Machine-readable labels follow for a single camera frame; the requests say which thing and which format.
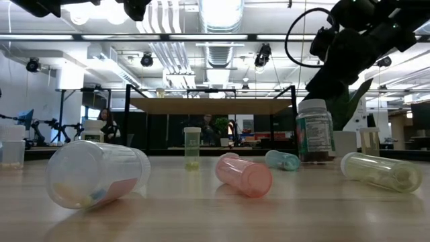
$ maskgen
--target clear container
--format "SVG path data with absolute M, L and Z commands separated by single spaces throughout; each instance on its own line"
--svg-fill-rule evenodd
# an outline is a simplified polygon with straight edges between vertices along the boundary
M 101 131 L 103 121 L 101 120 L 86 120 L 83 123 L 84 131 L 81 133 L 81 140 L 104 142 L 105 134 Z
M 267 152 L 265 162 L 269 167 L 276 167 L 286 171 L 297 171 L 300 166 L 300 160 L 296 155 L 279 151 Z
M 150 173 L 148 157 L 138 149 L 78 140 L 49 160 L 46 190 L 64 208 L 89 208 L 141 188 Z
M 0 125 L 0 169 L 22 169 L 26 142 L 24 125 Z
M 379 128 L 360 128 L 361 152 L 379 156 Z
M 247 161 L 234 153 L 222 155 L 215 172 L 220 181 L 251 198 L 266 195 L 272 183 L 272 176 L 266 165 Z
M 185 168 L 199 169 L 200 164 L 200 133 L 201 128 L 187 127 L 185 133 Z
M 333 122 L 323 99 L 309 99 L 298 105 L 297 135 L 302 162 L 331 161 L 335 150 Z
M 423 181 L 423 173 L 414 163 L 361 153 L 344 156 L 341 170 L 349 179 L 397 192 L 413 192 Z

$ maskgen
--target wooden shelf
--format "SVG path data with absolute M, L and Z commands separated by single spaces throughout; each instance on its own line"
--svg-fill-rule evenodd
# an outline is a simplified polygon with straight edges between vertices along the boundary
M 290 99 L 132 98 L 130 103 L 149 114 L 277 114 Z

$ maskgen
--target person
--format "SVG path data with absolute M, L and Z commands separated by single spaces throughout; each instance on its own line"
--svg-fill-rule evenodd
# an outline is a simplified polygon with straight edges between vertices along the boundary
M 201 136 L 204 144 L 215 146 L 221 145 L 221 133 L 213 123 L 211 114 L 205 114 L 203 116 L 203 122 L 201 123 L 200 128 L 202 128 Z
M 108 108 L 104 108 L 100 111 L 98 120 L 103 121 L 103 128 L 101 131 L 105 134 L 105 143 L 113 143 L 115 138 L 121 137 L 120 129 Z

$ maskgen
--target wooden table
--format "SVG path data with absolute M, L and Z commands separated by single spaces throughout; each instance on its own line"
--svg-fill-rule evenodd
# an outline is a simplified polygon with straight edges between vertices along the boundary
M 332 164 L 273 170 L 268 195 L 250 199 L 218 181 L 215 161 L 188 172 L 183 159 L 151 158 L 141 194 L 90 211 L 50 200 L 45 161 L 0 171 L 0 241 L 430 241 L 430 163 L 413 194 L 348 181 Z

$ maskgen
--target monitor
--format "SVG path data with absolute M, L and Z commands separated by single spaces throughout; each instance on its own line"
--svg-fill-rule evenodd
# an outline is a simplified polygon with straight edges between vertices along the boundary
M 411 104 L 412 123 L 416 130 L 430 129 L 430 103 Z
M 18 121 L 18 125 L 24 125 L 26 127 L 26 130 L 30 130 L 33 120 L 33 113 L 34 110 L 22 111 L 18 113 L 18 119 L 20 119 L 20 121 Z

